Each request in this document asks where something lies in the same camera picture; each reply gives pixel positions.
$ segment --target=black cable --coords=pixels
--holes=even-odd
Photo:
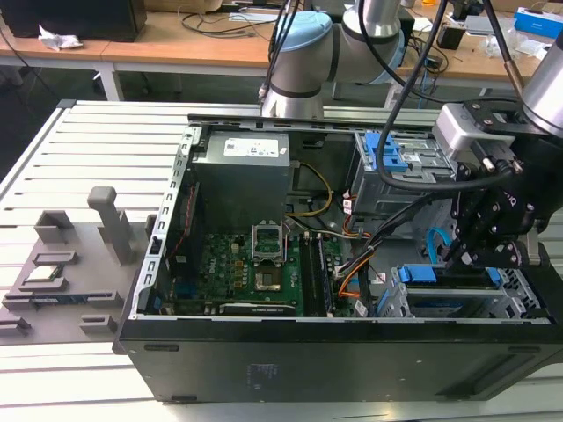
[[[438,7],[438,12],[436,13],[436,18],[430,34],[428,36],[428,42],[423,48],[420,54],[419,60],[414,65],[414,71],[412,75],[406,81],[405,87],[403,88],[397,103],[391,110],[389,118],[385,122],[384,128],[381,131],[380,139],[387,139],[387,136],[391,132],[393,123],[397,119],[398,113],[400,112],[401,106],[405,103],[409,92],[416,83],[416,77],[424,65],[424,61],[428,56],[428,52],[434,43],[434,39],[438,34],[440,29],[440,23],[442,22],[443,14],[446,10],[446,5],[448,0],[442,0],[440,6]],[[404,180],[397,180],[387,171],[384,166],[384,146],[385,142],[380,142],[377,144],[376,150],[376,164],[379,177],[389,186],[393,186],[397,189],[404,189],[412,192],[460,192],[460,191],[474,191],[478,189],[489,188],[492,186],[497,186],[509,178],[512,177],[513,172],[510,168],[504,168],[501,172],[495,176],[487,178],[479,178],[475,180],[465,181],[465,182],[441,182],[441,183],[417,183],[417,182],[406,182]]]
[[[280,20],[282,20],[283,10],[286,8],[288,1],[289,0],[283,1],[280,10],[278,11],[278,17],[275,20],[274,30],[272,31],[272,36],[270,37],[270,43],[267,46],[267,59],[269,61],[272,61],[272,54],[274,53],[274,48],[278,39],[278,28],[280,27]]]
[[[281,31],[283,31],[285,29],[285,33],[283,33],[280,36],[280,38],[276,41],[274,54],[272,55],[272,60],[270,61],[270,65],[267,68],[266,81],[264,82],[266,90],[269,90],[269,88],[270,88],[270,83],[272,82],[272,75],[274,73],[275,63],[278,60],[278,56],[280,55],[280,52],[282,50],[283,44],[285,43],[285,40],[288,38],[289,28],[291,28],[291,25],[293,24],[293,20],[296,18],[296,14],[297,14],[297,11],[299,10],[299,4],[300,3],[301,2],[299,0],[296,1],[296,5],[293,8],[293,11],[291,12],[291,17],[289,18],[289,22],[288,22],[287,26],[285,26],[287,14],[286,14],[286,17],[284,18],[284,20],[281,24]]]
[[[241,35],[247,35],[247,34],[251,35],[251,33],[245,33],[244,29],[254,28],[255,26],[274,23],[273,20],[268,20],[267,22],[257,22],[255,24],[238,26],[236,28],[223,29],[221,31],[207,31],[207,30],[200,29],[201,24],[215,24],[215,23],[217,23],[221,20],[225,20],[227,18],[221,18],[221,19],[216,20],[215,22],[205,22],[203,19],[201,19],[200,23],[197,26],[191,26],[186,21],[188,19],[192,18],[193,16],[199,16],[199,15],[197,15],[197,13],[190,13],[190,14],[186,15],[181,20],[182,26],[184,26],[186,29],[189,29],[190,31],[193,31],[195,33],[200,33],[202,35],[225,35],[225,38],[229,38],[230,35],[234,36],[234,38],[236,38],[237,36],[241,36]]]
[[[15,54],[19,60],[21,60],[22,63],[24,63],[24,65],[31,70],[31,72],[35,75],[35,77],[37,77],[37,79],[39,80],[39,82],[41,82],[41,84],[45,87],[45,89],[47,91],[49,91],[53,97],[55,97],[57,99],[57,101],[61,101],[61,99],[59,98],[58,95],[56,95],[56,93],[49,87],[49,85],[46,84],[46,82],[43,80],[43,78],[41,76],[39,76],[39,73],[37,73],[35,71],[34,68],[32,68],[29,64],[27,64],[27,62],[24,60],[24,58],[21,56],[20,53],[18,53],[18,51],[16,51],[16,49],[14,47],[11,46],[10,42],[8,41],[8,39],[6,38],[6,36],[4,35],[4,31],[2,30],[2,27],[0,27],[0,35],[2,35],[2,38],[4,39],[4,42],[8,45],[8,47],[10,48],[10,50],[12,51],[13,54]]]
[[[395,82],[397,82],[397,84],[399,84],[403,88],[405,88],[406,82],[403,79],[401,79],[401,77],[399,75],[397,75],[393,71],[393,69],[391,69],[389,67],[389,65],[385,62],[383,57],[377,52],[377,50],[373,47],[373,45],[369,41],[368,31],[366,29],[365,23],[363,22],[364,5],[365,5],[365,0],[360,0],[360,2],[358,3],[358,18],[359,18],[359,24],[360,24],[360,31],[362,32],[363,39],[364,39],[366,45],[368,46],[368,50],[376,58],[379,65],[382,68],[384,68],[385,72],[387,72],[387,74],[389,74],[389,76],[392,77],[395,80]],[[413,75],[415,75],[415,79],[416,79],[416,77],[418,76],[418,72],[413,71]],[[450,100],[450,99],[432,97],[430,95],[425,94],[424,92],[420,92],[420,91],[415,90],[413,88],[410,89],[410,92],[412,94],[420,97],[420,98],[424,98],[424,99],[427,99],[428,101],[434,101],[435,103],[440,103],[440,104],[464,103],[465,101],[509,101],[509,102],[516,102],[518,100],[517,98],[511,98],[511,97],[478,97],[478,98]]]
[[[378,228],[375,230],[366,243],[363,246],[362,253],[358,255],[351,261],[348,261],[340,268],[340,272],[346,271],[349,267],[356,267],[361,261],[363,261],[369,254],[374,253],[376,248],[383,242],[383,240],[390,236],[393,231],[401,224],[412,220],[416,213],[420,211],[426,205],[436,201],[436,200],[446,200],[451,198],[451,193],[428,193],[426,195],[420,196],[410,204],[402,207],[400,210],[395,212],[387,218]]]
[[[424,40],[423,40],[422,38],[418,38],[418,37],[412,37],[412,40],[413,40],[413,44],[409,44],[409,47],[412,47],[412,48],[416,51],[416,53],[417,53],[418,55],[420,55],[420,51],[422,50],[422,47],[421,47],[421,46],[424,44]],[[440,48],[435,47],[435,46],[432,46],[432,49],[433,49],[434,51],[436,51],[436,52],[443,58],[443,60],[444,60],[444,62],[445,62],[446,65],[444,66],[443,69],[438,69],[438,70],[429,68],[426,63],[424,64],[424,67],[426,68],[426,70],[427,70],[428,72],[430,72],[430,73],[432,73],[432,74],[441,75],[441,74],[442,74],[443,72],[445,72],[445,71],[448,69],[448,67],[450,66],[450,59],[448,58],[448,56],[447,56]]]
[[[507,42],[504,40],[504,35],[502,35],[501,25],[499,24],[499,19],[496,18],[491,0],[483,0],[483,5],[485,6],[486,15],[489,17],[489,22],[493,28],[494,36],[499,43],[502,60],[504,60],[504,62],[511,62],[512,56],[508,50]]]

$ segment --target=wooden desk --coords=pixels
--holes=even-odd
[[[107,40],[81,40],[84,47],[69,48],[61,51],[54,51],[45,47],[37,38],[16,38],[11,32],[10,28],[6,26],[3,20],[0,19],[0,28],[5,37],[10,42],[11,46],[20,53],[24,59],[61,59],[61,60],[101,60],[102,52],[109,45]],[[0,56],[16,55],[11,51],[10,47],[6,44],[3,38],[0,37]]]
[[[206,17],[206,19],[215,21],[219,17]],[[198,22],[197,17],[188,20],[189,25],[192,26],[196,26]],[[203,24],[201,29],[222,31],[244,25],[248,24],[230,22],[226,19],[214,25]],[[274,25],[259,25],[254,28],[269,40]],[[251,28],[245,31],[256,35]],[[258,35],[234,40],[206,37],[187,30],[179,22],[176,13],[155,12],[148,14],[146,26],[135,43],[111,42],[104,50],[102,59],[110,62],[267,68],[267,46],[267,41]]]
[[[413,11],[434,18],[436,6],[417,6]],[[209,20],[217,16],[207,16]],[[191,25],[197,25],[193,18]],[[239,27],[244,22],[222,20],[201,29],[217,31]],[[273,25],[259,25],[256,30],[269,39]],[[55,52],[36,39],[14,39],[4,31],[12,45],[34,67],[94,69],[100,75],[109,100],[123,100],[117,72],[161,72],[173,74],[207,74],[230,76],[264,76],[267,70],[267,41],[259,36],[224,40],[209,38],[188,31],[176,13],[148,13],[147,24],[135,43],[84,40],[84,47]],[[440,75],[438,85],[452,85],[485,89],[510,89],[506,71],[499,58],[488,58],[478,49],[483,37],[465,35],[460,48],[443,50],[450,60],[448,69]],[[408,76],[416,60],[409,48],[404,65],[398,69]],[[529,78],[539,64],[534,57],[521,56],[516,60],[524,78]],[[21,66],[0,40],[0,65]]]
[[[412,8],[411,14],[416,17],[416,13],[418,13],[434,21],[436,10],[437,5],[423,6],[421,3],[417,2],[417,4]],[[448,5],[447,11],[451,11],[450,4]],[[503,12],[500,13],[500,15],[508,16],[507,13]],[[423,33],[421,38],[426,39],[426,34]],[[485,37],[476,37],[465,34],[457,50],[441,50],[448,57],[450,65],[440,75],[440,78],[464,78],[507,82],[508,76],[506,70],[504,69],[502,60],[497,57],[487,57],[479,48],[479,43],[484,38]],[[398,69],[398,74],[401,76],[410,75],[413,71],[413,66],[417,58],[418,56],[416,55],[416,52],[412,48],[408,48],[406,50],[403,66]],[[520,55],[519,58],[515,59],[515,62],[524,79],[530,78],[539,65],[539,60],[536,57],[530,57],[527,55]]]

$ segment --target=white sticker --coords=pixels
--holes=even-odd
[[[351,200],[343,200],[342,207],[344,208],[345,214],[352,214],[352,201]]]
[[[368,315],[368,309],[360,301],[355,301],[355,310],[364,318]]]
[[[251,139],[251,138],[229,138],[225,141],[226,156],[262,156],[264,158],[277,158],[277,139]]]
[[[376,273],[376,278],[371,281],[371,284],[385,284],[385,273]]]
[[[420,158],[416,154],[403,154],[403,160],[420,163]]]
[[[50,299],[48,297],[45,298],[37,298],[37,299],[32,299],[33,303],[58,303],[59,300],[58,299]]]

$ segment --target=black computer case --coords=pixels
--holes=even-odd
[[[15,37],[39,35],[39,25],[81,39],[135,41],[147,14],[143,0],[0,0],[4,21]]]

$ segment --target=blue latch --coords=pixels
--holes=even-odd
[[[369,132],[365,136],[366,147],[368,149],[369,157],[371,158],[371,168],[377,170],[376,163],[376,150],[379,144],[380,134]],[[388,135],[384,146],[384,165],[388,171],[406,171],[408,164],[403,161],[399,154],[400,147],[393,140],[392,136]]]
[[[489,277],[491,277],[491,280],[493,281],[495,286],[502,286],[502,277],[501,277],[501,273],[499,273],[499,270],[497,270],[496,268],[487,268],[486,271],[489,274]]]
[[[415,264],[402,266],[398,270],[398,276],[403,283],[436,283],[436,274],[432,266]]]

